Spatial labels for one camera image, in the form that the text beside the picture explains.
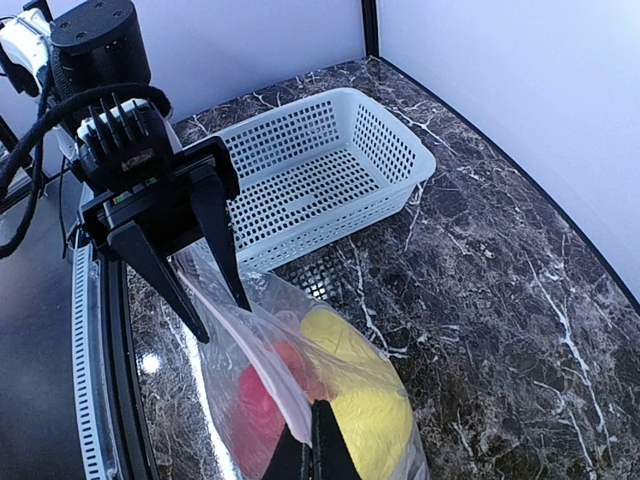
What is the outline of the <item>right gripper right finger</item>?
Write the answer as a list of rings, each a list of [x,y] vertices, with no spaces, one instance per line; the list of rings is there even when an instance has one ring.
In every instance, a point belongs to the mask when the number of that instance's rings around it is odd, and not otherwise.
[[[361,479],[327,400],[312,405],[311,441],[311,479]]]

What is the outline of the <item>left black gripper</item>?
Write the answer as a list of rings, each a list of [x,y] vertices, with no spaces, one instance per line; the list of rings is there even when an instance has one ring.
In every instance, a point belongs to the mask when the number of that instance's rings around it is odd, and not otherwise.
[[[240,193],[230,152],[218,136],[176,155],[177,169],[126,192],[105,192],[80,208],[81,228],[95,247],[125,261],[180,317],[196,339],[209,334],[167,258],[205,239],[238,307],[250,311],[238,272],[228,202]]]

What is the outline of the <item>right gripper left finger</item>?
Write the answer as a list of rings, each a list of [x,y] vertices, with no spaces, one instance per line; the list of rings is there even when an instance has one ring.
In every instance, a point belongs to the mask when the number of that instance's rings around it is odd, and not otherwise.
[[[311,448],[298,441],[285,426],[262,480],[310,480]]]

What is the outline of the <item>red bell pepper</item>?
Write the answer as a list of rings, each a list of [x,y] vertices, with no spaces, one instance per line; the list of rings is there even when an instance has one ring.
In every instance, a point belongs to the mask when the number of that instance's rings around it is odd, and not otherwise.
[[[239,377],[231,409],[231,453],[249,479],[265,473],[284,429],[284,418],[253,366]]]

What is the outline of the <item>clear zip top bag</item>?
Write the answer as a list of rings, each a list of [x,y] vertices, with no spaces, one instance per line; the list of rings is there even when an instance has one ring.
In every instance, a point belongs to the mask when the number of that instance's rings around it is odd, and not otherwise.
[[[326,302],[271,273],[246,272],[238,307],[213,257],[175,270],[209,334],[198,347],[212,424],[246,479],[426,479],[406,388],[391,361]]]

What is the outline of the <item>white plastic perforated basket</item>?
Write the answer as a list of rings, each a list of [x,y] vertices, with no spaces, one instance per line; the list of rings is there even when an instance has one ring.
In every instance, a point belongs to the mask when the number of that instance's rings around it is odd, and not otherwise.
[[[217,131],[238,174],[242,270],[269,271],[398,213],[436,169],[389,110],[337,88]]]

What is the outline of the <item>yellow bell pepper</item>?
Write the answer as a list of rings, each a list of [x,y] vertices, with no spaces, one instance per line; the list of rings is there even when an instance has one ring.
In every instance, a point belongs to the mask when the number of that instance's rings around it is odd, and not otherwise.
[[[352,390],[337,395],[330,405],[360,477],[391,478],[413,429],[405,389]]]

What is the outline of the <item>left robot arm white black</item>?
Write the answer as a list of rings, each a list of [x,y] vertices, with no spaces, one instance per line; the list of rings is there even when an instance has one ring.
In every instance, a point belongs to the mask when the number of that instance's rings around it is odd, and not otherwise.
[[[239,178],[221,138],[180,145],[171,103],[150,83],[135,5],[85,1],[56,17],[31,1],[1,24],[1,66],[38,103],[34,124],[2,160],[2,187],[24,168],[31,198],[39,197],[44,138],[54,132],[70,172],[91,192],[79,208],[79,240],[128,264],[207,343],[169,259],[205,240],[236,304],[248,307],[228,208]]]

